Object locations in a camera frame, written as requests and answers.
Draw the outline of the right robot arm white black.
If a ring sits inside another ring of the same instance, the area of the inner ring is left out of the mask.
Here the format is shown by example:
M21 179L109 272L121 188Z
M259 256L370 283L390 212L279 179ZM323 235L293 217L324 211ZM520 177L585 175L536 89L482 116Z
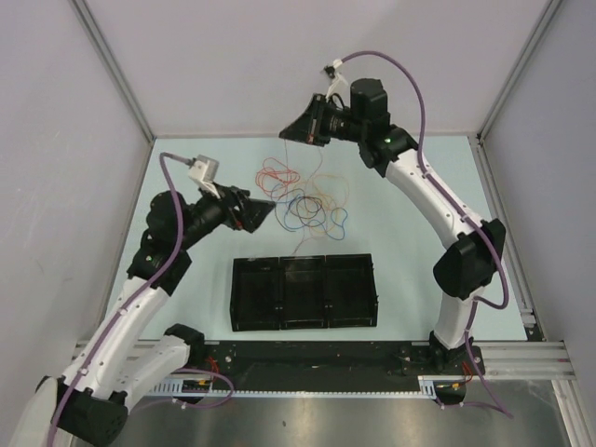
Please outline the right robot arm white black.
M391 121L388 96L378 79L350 86L348 106L333 94L314 94L305 111L281 130L286 141L323 147L331 140L354 142L365 166L408 197L437 233L445 252L433 267L442 298L429 335L429 361L452 373L471 348L473 306L501 266L505 226L470 210L422 155L420 145Z

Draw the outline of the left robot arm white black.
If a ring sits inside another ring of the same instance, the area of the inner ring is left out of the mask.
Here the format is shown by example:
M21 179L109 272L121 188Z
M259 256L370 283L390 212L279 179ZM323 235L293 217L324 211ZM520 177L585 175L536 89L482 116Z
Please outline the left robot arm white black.
M199 370L206 360L204 336L182 324L167 329L149 353L131 364L126 360L190 267L189 249L220 225L253 233L275 206L219 184L191 204L176 191L156 195L113 309L59 377L40 381L11 445L50 446L63 430L93 446L108 446L152 387L177 370Z

